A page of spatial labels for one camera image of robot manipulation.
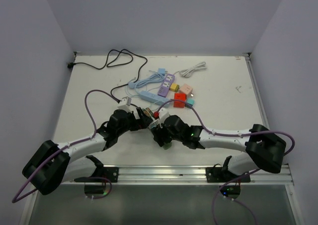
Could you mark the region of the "light blue power strip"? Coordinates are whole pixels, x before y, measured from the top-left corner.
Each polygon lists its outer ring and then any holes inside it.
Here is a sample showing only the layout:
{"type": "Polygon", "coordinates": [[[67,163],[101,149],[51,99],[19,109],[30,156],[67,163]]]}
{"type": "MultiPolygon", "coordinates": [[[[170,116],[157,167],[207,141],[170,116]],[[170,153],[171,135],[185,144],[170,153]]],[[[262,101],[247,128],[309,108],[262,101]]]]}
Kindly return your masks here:
{"type": "Polygon", "coordinates": [[[162,96],[159,96],[159,95],[156,95],[156,94],[153,94],[151,92],[144,91],[144,90],[139,93],[139,97],[142,100],[148,101],[150,103],[154,103],[154,104],[159,105],[159,106],[161,106],[165,102],[169,101],[168,98],[165,98],[165,97],[162,97],[162,96]]]}

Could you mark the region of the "red cube socket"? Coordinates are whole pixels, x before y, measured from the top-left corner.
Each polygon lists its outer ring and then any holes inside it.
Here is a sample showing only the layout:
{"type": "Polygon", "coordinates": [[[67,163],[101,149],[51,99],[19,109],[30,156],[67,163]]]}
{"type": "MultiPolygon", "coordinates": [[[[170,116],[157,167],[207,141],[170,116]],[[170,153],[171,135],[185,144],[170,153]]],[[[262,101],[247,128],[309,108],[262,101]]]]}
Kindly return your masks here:
{"type": "Polygon", "coordinates": [[[174,102],[173,106],[174,108],[184,108],[185,107],[185,101],[187,99],[186,94],[184,93],[175,93],[174,94],[174,102]]]}

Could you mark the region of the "teal plug adapter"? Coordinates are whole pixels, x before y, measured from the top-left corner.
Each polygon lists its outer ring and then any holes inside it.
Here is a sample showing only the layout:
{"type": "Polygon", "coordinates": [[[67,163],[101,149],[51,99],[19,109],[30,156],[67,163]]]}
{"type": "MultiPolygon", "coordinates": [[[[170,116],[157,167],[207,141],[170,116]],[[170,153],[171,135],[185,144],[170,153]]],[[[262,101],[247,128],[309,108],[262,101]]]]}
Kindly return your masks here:
{"type": "Polygon", "coordinates": [[[187,108],[192,108],[192,107],[194,106],[194,103],[195,103],[195,100],[194,100],[194,99],[188,98],[188,99],[186,100],[186,107],[187,107],[187,108]]]}

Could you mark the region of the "yellow plug adapter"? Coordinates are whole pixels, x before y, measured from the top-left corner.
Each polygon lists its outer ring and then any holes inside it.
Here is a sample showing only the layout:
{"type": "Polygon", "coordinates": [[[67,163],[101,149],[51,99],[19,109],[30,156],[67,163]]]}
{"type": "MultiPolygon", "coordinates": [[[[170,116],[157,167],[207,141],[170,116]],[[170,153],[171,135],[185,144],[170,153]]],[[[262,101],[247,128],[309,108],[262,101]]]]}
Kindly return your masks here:
{"type": "Polygon", "coordinates": [[[172,92],[178,92],[179,90],[179,84],[176,84],[176,83],[172,83],[170,88],[169,88],[170,91],[172,92]]]}

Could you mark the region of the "pink cube socket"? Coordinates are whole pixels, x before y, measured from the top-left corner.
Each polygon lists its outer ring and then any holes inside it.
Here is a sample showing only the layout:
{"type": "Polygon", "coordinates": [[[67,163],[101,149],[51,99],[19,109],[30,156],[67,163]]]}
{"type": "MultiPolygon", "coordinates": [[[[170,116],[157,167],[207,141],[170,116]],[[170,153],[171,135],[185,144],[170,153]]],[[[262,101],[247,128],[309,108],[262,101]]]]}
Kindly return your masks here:
{"type": "Polygon", "coordinates": [[[179,88],[179,92],[186,95],[186,97],[193,97],[193,88],[189,86],[188,84],[183,84],[179,88]]]}

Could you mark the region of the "blue plug charger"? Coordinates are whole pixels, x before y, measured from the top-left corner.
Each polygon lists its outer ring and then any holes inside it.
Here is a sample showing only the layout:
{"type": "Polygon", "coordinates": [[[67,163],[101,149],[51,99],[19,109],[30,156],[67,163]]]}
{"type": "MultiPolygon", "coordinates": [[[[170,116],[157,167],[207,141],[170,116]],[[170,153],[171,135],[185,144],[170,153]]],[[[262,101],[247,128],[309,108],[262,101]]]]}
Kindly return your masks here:
{"type": "Polygon", "coordinates": [[[165,68],[158,68],[158,74],[165,75],[166,74],[165,68]]]}

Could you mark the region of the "teal single port charger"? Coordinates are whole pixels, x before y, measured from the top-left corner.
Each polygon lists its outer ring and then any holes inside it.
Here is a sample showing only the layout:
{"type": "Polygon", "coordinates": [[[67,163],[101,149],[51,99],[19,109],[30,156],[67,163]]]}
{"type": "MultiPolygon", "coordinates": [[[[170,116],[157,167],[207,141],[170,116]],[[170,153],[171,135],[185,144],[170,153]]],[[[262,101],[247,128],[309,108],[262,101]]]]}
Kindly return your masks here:
{"type": "Polygon", "coordinates": [[[149,128],[152,129],[152,128],[156,127],[158,124],[159,124],[159,121],[155,120],[152,123],[150,123],[149,128]]]}

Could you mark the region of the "green power strip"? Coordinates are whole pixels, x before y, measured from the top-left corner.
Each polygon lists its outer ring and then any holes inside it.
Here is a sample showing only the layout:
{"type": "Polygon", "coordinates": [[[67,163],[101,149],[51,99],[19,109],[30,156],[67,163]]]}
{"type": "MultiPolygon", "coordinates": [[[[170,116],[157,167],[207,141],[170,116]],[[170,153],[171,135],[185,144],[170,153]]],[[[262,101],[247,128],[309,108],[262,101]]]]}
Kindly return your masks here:
{"type": "Polygon", "coordinates": [[[153,135],[153,140],[164,150],[171,147],[171,135],[167,128],[157,125],[151,128],[151,133],[153,135]]]}

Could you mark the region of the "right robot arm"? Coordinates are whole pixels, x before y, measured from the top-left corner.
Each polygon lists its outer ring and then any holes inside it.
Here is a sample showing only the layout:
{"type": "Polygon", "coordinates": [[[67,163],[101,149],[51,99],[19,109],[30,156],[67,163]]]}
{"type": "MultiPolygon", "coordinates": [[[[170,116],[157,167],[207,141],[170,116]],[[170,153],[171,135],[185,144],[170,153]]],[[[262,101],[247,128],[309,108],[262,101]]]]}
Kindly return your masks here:
{"type": "Polygon", "coordinates": [[[153,127],[151,132],[160,147],[179,141],[192,150],[221,148],[239,151],[239,155],[230,155],[223,163],[221,175],[229,182],[256,169],[280,173],[286,148],[282,138],[260,124],[254,124],[249,130],[217,131],[189,126],[172,115],[153,127]]]}

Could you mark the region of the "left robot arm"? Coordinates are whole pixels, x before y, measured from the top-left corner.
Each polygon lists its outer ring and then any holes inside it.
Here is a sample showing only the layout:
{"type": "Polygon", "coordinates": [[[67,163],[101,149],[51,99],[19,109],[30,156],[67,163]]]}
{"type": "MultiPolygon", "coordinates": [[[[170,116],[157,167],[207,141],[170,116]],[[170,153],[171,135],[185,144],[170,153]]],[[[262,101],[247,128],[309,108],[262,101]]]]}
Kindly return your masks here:
{"type": "Polygon", "coordinates": [[[153,118],[138,107],[137,112],[117,109],[96,131],[78,141],[56,144],[45,141],[22,170],[22,174],[42,194],[52,193],[65,181],[71,164],[95,152],[111,148],[127,131],[146,129],[153,118]]]}

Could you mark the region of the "dark green cube socket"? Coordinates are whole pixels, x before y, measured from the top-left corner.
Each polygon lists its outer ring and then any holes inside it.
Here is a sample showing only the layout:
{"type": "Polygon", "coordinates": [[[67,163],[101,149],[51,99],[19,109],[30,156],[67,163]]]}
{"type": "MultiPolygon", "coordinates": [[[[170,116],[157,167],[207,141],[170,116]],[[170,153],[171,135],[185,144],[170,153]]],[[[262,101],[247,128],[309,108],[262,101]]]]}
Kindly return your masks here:
{"type": "Polygon", "coordinates": [[[150,109],[150,108],[143,108],[142,109],[142,111],[143,111],[143,113],[146,115],[146,116],[148,116],[148,117],[150,117],[150,118],[153,118],[154,117],[154,113],[152,112],[152,110],[150,109]]]}

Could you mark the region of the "purple power strip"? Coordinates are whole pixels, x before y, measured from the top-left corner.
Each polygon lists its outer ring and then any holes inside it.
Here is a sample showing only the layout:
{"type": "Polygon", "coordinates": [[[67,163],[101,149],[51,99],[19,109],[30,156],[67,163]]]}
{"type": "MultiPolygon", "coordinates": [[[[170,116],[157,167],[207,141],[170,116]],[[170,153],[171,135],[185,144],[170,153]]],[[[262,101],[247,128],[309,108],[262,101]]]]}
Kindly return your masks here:
{"type": "Polygon", "coordinates": [[[174,83],[174,80],[175,75],[167,74],[163,82],[161,83],[161,86],[159,87],[157,95],[161,97],[166,97],[168,95],[171,85],[174,83]]]}

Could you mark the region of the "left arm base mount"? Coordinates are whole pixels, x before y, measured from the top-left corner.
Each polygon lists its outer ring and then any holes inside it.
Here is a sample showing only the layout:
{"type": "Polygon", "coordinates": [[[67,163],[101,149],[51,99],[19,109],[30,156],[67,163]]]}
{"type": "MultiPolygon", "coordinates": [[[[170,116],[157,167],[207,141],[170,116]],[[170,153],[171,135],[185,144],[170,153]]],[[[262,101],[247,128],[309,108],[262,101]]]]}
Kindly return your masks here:
{"type": "Polygon", "coordinates": [[[86,167],[88,167],[88,162],[92,162],[94,165],[94,170],[90,176],[81,176],[75,178],[75,182],[104,182],[104,180],[99,179],[99,177],[106,178],[110,182],[118,182],[118,167],[105,166],[98,158],[93,155],[87,155],[86,157],[83,157],[83,159],[86,163],[86,167]]]}

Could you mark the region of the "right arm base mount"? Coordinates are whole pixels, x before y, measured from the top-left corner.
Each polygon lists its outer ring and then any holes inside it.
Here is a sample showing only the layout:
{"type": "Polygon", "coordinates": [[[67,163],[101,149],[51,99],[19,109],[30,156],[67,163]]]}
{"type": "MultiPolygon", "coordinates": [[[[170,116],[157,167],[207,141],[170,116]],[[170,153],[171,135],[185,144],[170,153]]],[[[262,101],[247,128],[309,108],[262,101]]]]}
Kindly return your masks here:
{"type": "Polygon", "coordinates": [[[250,176],[245,176],[244,178],[238,179],[239,175],[235,175],[229,171],[228,165],[232,156],[228,156],[223,165],[215,164],[213,167],[205,168],[206,180],[208,183],[226,183],[232,179],[236,179],[236,182],[246,182],[251,181],[250,176]]]}

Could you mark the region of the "right aluminium side rail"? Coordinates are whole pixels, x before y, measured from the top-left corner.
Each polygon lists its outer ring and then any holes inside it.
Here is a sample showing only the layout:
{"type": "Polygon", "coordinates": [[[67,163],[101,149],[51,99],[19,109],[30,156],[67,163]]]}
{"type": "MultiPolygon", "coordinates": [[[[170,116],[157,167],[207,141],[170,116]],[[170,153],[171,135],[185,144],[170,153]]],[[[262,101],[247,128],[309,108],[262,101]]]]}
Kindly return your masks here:
{"type": "Polygon", "coordinates": [[[249,130],[249,133],[243,135],[246,137],[244,142],[245,151],[250,156],[251,160],[260,169],[264,169],[269,172],[278,173],[278,167],[281,166],[284,152],[282,147],[284,144],[279,143],[279,138],[270,132],[267,128],[268,122],[266,119],[265,111],[259,91],[256,85],[254,74],[251,69],[251,61],[244,57],[247,64],[247,69],[252,81],[253,90],[256,96],[257,105],[261,114],[262,124],[254,124],[249,130]]]}

